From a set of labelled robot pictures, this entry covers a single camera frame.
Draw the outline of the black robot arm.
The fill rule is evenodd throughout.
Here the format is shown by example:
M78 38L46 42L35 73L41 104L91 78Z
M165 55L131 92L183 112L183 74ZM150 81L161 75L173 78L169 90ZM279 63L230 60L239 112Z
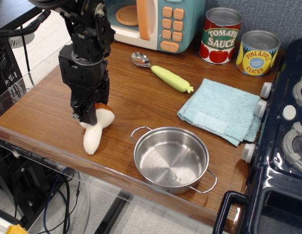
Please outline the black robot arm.
M23 29L0 30L0 38L24 36L37 30L51 11L64 19L72 43L59 52L63 82L71 90L73 118L97 124L96 104L108 103L109 77L106 69L115 31L102 0L33 0L43 9L38 18Z

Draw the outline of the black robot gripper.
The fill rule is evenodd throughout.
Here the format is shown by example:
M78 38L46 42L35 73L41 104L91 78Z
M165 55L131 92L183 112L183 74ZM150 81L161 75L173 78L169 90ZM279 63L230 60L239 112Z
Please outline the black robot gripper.
M107 104L110 91L108 61L100 56L95 61L78 57L73 45L65 45L59 53L63 82L71 90L73 118L90 125L97 123L94 103Z

